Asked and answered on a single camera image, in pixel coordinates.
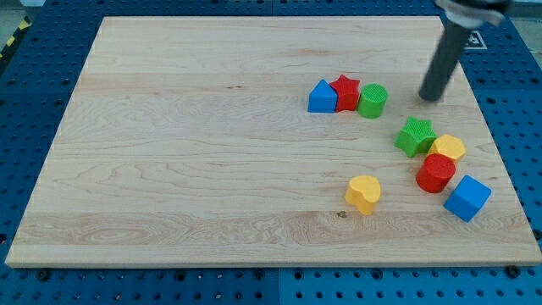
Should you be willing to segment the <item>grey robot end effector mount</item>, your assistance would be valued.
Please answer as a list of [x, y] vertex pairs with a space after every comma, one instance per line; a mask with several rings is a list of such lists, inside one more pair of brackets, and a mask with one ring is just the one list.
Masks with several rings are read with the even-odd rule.
[[445, 13], [446, 25], [479, 28], [499, 25], [512, 7], [512, 0], [434, 0]]

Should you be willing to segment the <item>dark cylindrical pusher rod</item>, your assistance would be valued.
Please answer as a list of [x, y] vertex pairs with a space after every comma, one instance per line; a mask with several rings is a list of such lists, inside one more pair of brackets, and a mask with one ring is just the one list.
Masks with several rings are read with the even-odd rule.
[[443, 96], [453, 75], [471, 30], [449, 20], [444, 27], [438, 46], [423, 78], [418, 95], [428, 102], [437, 102]]

